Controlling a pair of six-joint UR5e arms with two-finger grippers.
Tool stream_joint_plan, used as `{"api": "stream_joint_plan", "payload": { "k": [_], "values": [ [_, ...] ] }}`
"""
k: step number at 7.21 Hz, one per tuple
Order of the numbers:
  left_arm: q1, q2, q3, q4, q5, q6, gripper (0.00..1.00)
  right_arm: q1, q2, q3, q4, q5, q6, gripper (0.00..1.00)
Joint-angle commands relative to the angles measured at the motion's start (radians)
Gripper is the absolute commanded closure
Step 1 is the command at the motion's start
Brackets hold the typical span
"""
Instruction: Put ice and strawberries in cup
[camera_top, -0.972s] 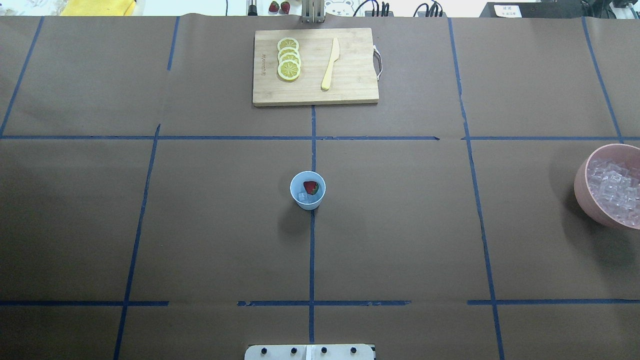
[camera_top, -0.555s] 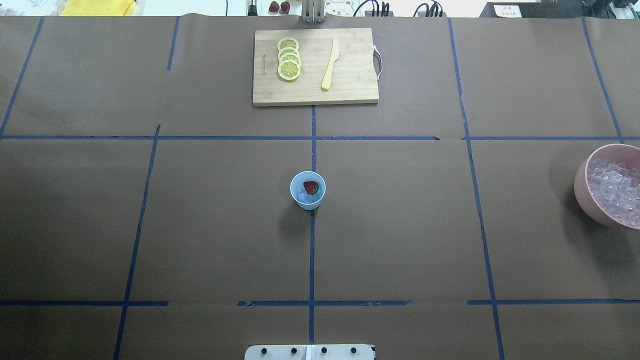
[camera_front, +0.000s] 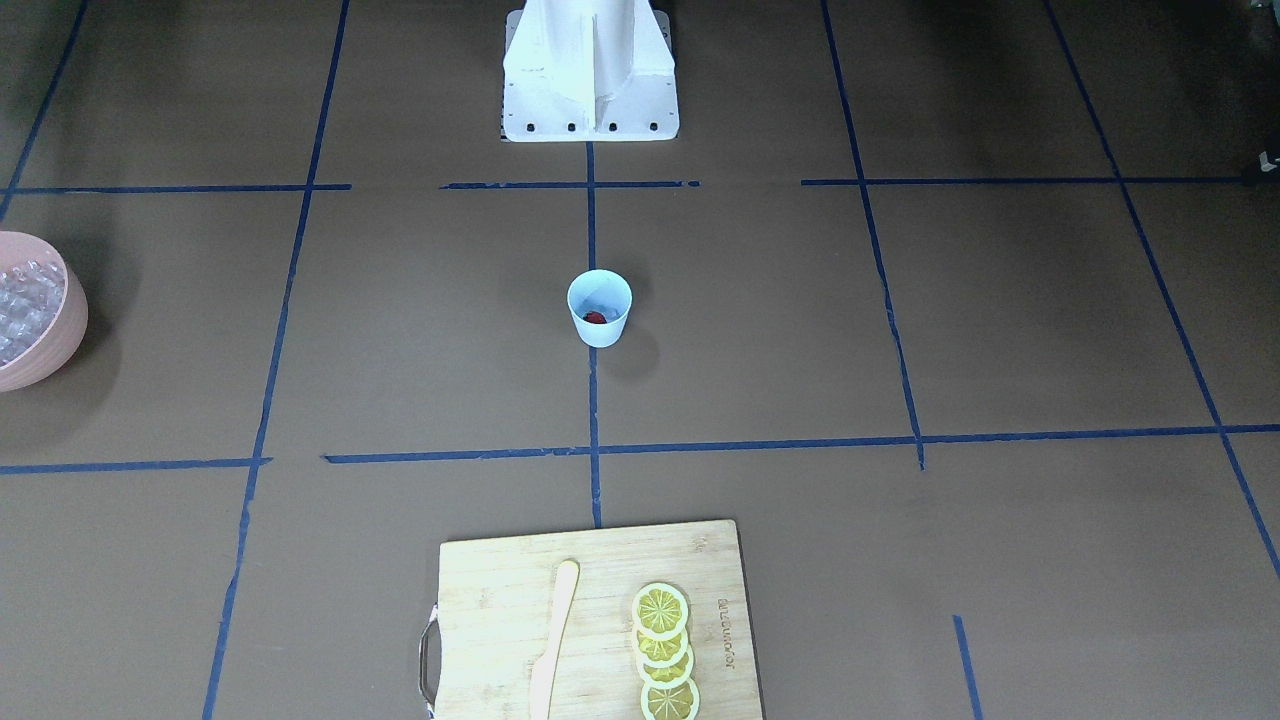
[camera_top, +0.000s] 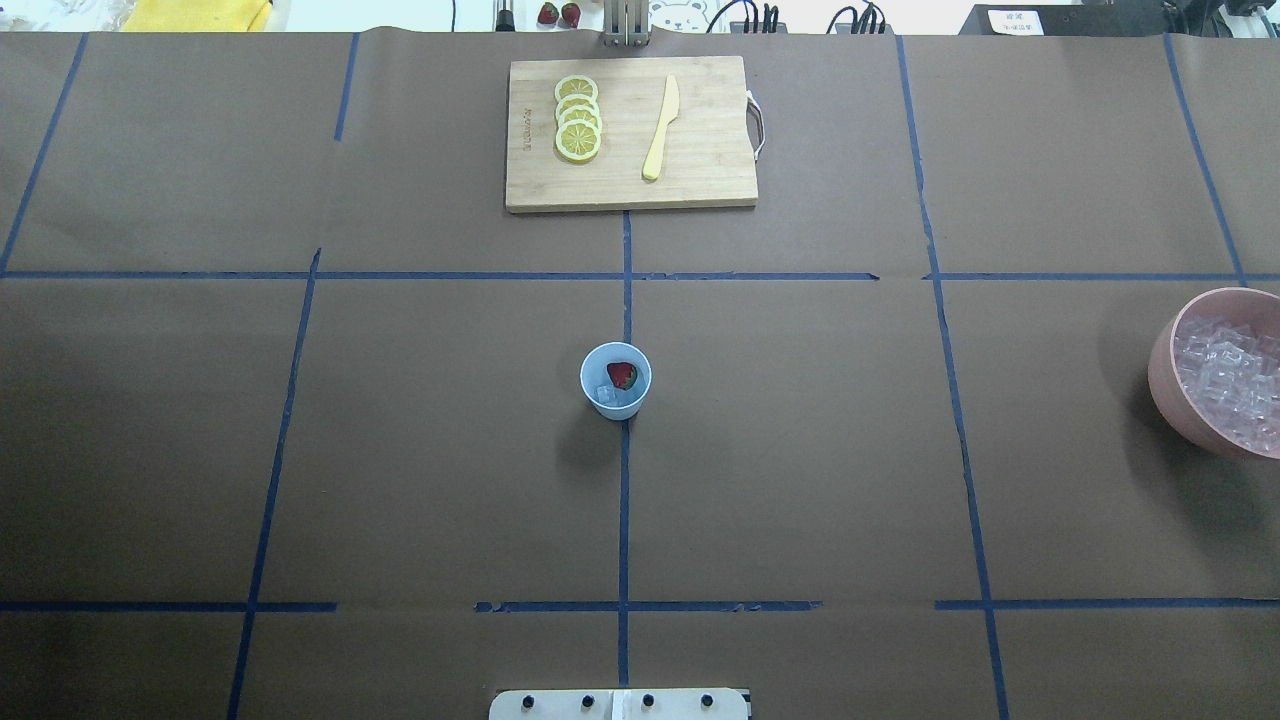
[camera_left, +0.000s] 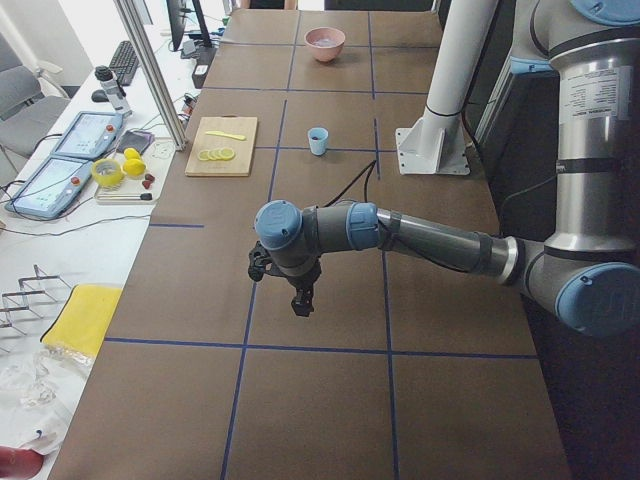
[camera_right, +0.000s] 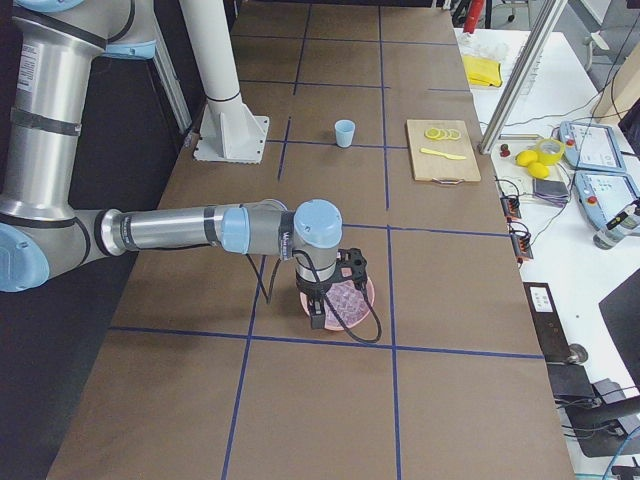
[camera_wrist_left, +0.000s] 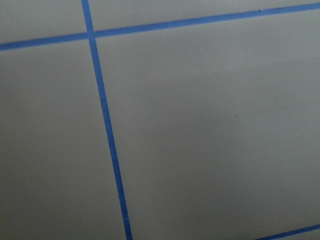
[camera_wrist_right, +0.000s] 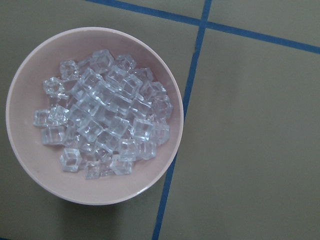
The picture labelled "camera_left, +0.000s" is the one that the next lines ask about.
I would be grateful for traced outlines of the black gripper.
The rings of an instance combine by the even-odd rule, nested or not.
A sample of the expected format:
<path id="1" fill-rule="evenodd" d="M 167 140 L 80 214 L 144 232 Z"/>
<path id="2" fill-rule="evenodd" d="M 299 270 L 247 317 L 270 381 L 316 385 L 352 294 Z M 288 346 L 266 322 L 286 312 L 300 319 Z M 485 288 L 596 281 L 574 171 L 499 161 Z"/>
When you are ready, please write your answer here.
<path id="1" fill-rule="evenodd" d="M 296 267 L 279 266 L 279 270 L 296 289 L 296 294 L 291 301 L 295 315 L 309 317 L 314 311 L 314 285 L 322 272 L 320 263 L 314 262 L 306 271 L 302 270 L 301 265 Z"/>

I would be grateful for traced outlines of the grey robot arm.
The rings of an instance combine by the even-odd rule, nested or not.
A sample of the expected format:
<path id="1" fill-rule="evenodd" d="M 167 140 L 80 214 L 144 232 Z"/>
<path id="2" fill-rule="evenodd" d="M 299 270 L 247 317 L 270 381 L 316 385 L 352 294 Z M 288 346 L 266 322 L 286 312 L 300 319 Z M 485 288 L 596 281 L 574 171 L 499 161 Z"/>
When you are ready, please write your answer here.
<path id="1" fill-rule="evenodd" d="M 634 114 L 639 68 L 635 1 L 520 1 L 513 73 L 559 74 L 557 204 L 542 242 L 496 238 L 388 211 L 340 202 L 299 209 L 275 200 L 257 213 L 249 276 L 282 277 L 292 308 L 312 312 L 320 258 L 378 248 L 461 273 L 495 277 L 585 335 L 619 334 L 639 321 L 635 249 L 621 231 L 620 169 Z"/>

